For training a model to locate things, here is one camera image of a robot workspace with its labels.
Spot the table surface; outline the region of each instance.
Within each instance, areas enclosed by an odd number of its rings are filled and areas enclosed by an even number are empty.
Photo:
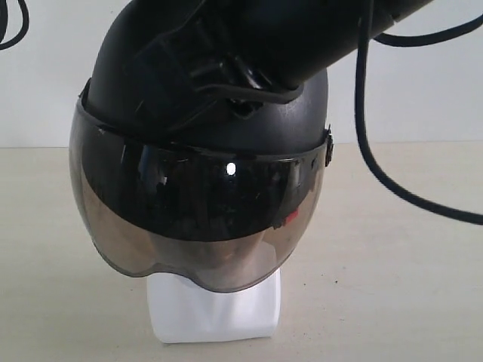
[[[483,143],[375,145],[432,200],[483,212]],[[282,268],[272,339],[163,345],[144,280],[111,270],[75,207],[66,149],[0,150],[0,361],[480,361],[483,229],[418,210],[337,145]]]

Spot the white stand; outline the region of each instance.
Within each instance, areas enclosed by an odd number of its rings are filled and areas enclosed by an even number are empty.
[[[152,328],[164,343],[271,337],[278,324],[280,270],[236,293],[212,293],[171,274],[150,275],[147,290]]]

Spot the tinted visor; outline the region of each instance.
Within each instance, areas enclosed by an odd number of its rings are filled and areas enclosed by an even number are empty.
[[[269,277],[296,247],[317,205],[328,139],[297,157],[160,148],[107,130],[78,103],[72,187],[116,271],[169,272],[234,292]]]

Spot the helmet visor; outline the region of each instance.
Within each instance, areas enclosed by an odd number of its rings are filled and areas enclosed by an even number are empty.
[[[291,255],[321,191],[327,137],[296,157],[146,145],[107,130],[79,103],[69,163],[95,247],[130,277],[182,275],[227,293]]]

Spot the white background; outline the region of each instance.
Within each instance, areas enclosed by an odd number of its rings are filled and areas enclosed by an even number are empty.
[[[68,146],[75,99],[128,0],[27,0],[30,32],[0,53],[0,147]],[[10,38],[20,27],[10,6]],[[435,0],[390,29],[419,35],[483,11],[481,0]],[[371,45],[368,133],[374,141],[483,140],[483,30],[430,48]],[[339,143],[353,142],[355,53],[329,69],[329,117]]]

